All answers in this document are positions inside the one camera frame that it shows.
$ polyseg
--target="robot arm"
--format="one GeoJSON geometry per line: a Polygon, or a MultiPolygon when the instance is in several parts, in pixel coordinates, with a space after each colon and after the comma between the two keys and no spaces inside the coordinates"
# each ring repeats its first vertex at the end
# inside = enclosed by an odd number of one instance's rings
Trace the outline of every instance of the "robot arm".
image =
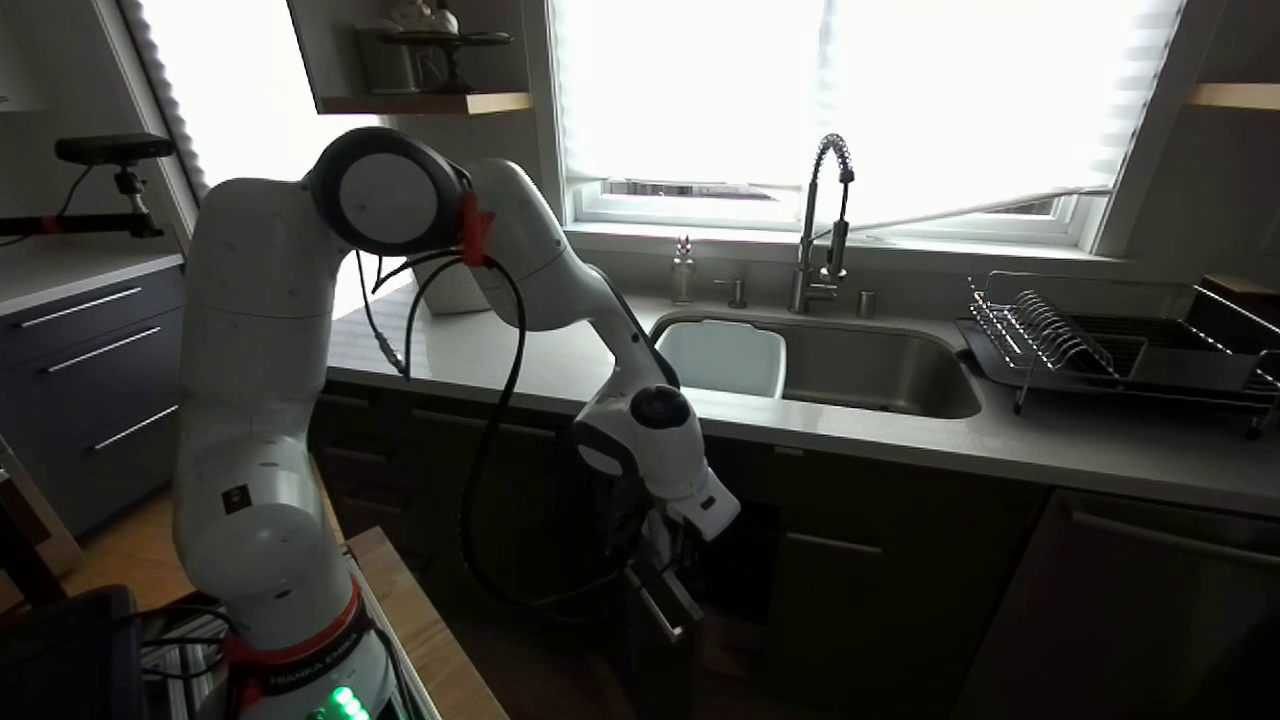
{"type": "Polygon", "coordinates": [[[664,520],[705,538],[742,506],[705,460],[676,375],[516,163],[464,177],[388,129],[366,129],[328,145],[304,184],[220,184],[187,252],[178,547],[235,621],[226,657],[249,674],[243,715],[307,715],[335,685],[367,704],[397,694],[304,444],[349,249],[450,249],[509,322],[588,320],[615,369],[575,420],[581,456],[637,477],[664,520]]]}

